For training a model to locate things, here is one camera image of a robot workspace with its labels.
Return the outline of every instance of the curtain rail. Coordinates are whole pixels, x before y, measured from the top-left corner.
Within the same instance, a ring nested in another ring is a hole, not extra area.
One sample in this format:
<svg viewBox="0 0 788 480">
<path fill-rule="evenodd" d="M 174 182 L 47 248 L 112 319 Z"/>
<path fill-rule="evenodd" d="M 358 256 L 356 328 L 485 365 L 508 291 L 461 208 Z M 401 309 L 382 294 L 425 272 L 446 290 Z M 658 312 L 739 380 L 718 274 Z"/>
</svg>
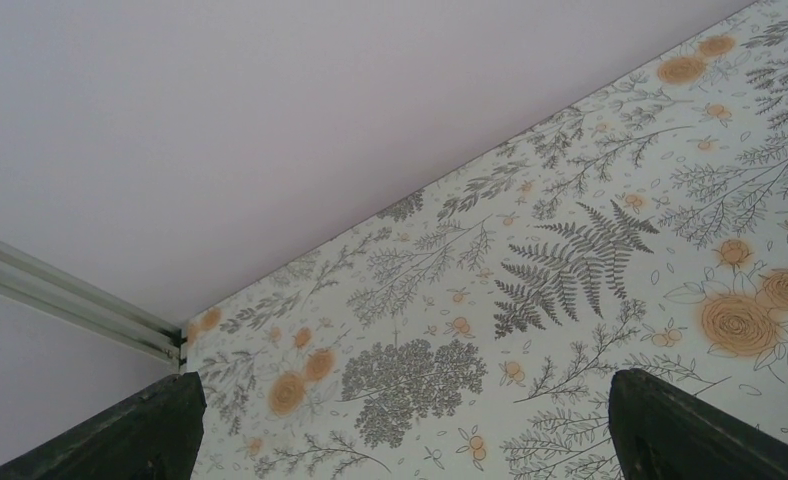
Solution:
<svg viewBox="0 0 788 480">
<path fill-rule="evenodd" d="M 179 327 L 1 241 L 0 294 L 148 353 L 176 369 L 184 361 Z"/>
</svg>

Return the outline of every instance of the white ceiling track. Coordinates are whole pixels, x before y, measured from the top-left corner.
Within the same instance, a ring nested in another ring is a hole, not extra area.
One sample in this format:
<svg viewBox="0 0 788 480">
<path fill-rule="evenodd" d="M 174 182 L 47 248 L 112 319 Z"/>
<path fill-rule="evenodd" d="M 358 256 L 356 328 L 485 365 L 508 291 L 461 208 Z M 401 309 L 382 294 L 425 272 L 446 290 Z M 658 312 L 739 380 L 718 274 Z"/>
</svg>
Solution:
<svg viewBox="0 0 788 480">
<path fill-rule="evenodd" d="M 0 241 L 0 295 L 155 356 L 184 364 L 179 327 Z"/>
</svg>

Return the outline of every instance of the ceiling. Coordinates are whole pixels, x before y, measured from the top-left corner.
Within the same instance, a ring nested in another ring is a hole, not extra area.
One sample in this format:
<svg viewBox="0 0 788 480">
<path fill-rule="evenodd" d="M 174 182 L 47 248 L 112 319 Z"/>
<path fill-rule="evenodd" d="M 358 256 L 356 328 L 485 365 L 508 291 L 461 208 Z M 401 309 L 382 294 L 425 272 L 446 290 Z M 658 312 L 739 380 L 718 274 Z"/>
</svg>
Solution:
<svg viewBox="0 0 788 480">
<path fill-rule="evenodd" d="M 0 240 L 170 321 L 750 0 L 0 0 Z"/>
</svg>

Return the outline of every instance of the leaf print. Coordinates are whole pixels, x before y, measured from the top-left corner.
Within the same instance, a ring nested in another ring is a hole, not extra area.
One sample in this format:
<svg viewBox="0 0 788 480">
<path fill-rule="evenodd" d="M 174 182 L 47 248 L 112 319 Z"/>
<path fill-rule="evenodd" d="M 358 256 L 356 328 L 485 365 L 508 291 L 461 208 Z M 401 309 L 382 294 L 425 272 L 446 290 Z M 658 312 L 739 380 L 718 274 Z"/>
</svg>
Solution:
<svg viewBox="0 0 788 480">
<path fill-rule="evenodd" d="M 365 445 L 396 448 L 413 419 L 452 416 L 462 403 L 460 390 L 482 392 L 487 370 L 477 347 L 453 340 L 434 353 L 430 348 L 426 340 L 384 349 L 376 343 L 347 362 L 341 401 L 363 400 L 356 428 Z"/>
<path fill-rule="evenodd" d="M 495 314 L 495 335 L 504 337 L 515 330 L 524 332 L 532 326 L 544 329 L 541 313 L 561 325 L 557 309 L 572 320 L 578 320 L 577 296 L 582 295 L 598 316 L 600 293 L 605 285 L 618 298 L 626 297 L 623 272 L 633 252 L 652 253 L 642 243 L 640 233 L 658 233 L 648 221 L 630 217 L 614 201 L 614 219 L 580 203 L 591 225 L 574 223 L 542 225 L 537 228 L 558 234 L 568 241 L 561 245 L 535 243 L 527 246 L 509 245 L 513 253 L 531 263 L 503 268 L 522 280 L 511 284 L 495 280 L 497 287 L 511 301 L 496 302 L 503 313 Z"/>
<path fill-rule="evenodd" d="M 692 288 L 692 284 L 686 283 L 682 287 L 677 287 L 665 294 L 665 298 L 684 305 L 702 303 L 706 300 L 706 293 L 699 286 Z"/>
</svg>

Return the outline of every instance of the wallpaper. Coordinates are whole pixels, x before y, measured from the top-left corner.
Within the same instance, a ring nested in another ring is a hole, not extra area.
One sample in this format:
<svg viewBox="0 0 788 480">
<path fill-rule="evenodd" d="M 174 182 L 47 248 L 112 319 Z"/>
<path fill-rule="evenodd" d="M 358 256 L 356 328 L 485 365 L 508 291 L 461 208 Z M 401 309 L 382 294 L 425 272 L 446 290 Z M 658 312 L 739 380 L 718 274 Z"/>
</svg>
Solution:
<svg viewBox="0 0 788 480">
<path fill-rule="evenodd" d="M 189 341 L 194 478 L 620 479 L 623 368 L 788 444 L 788 1 L 297 258 Z"/>
</svg>

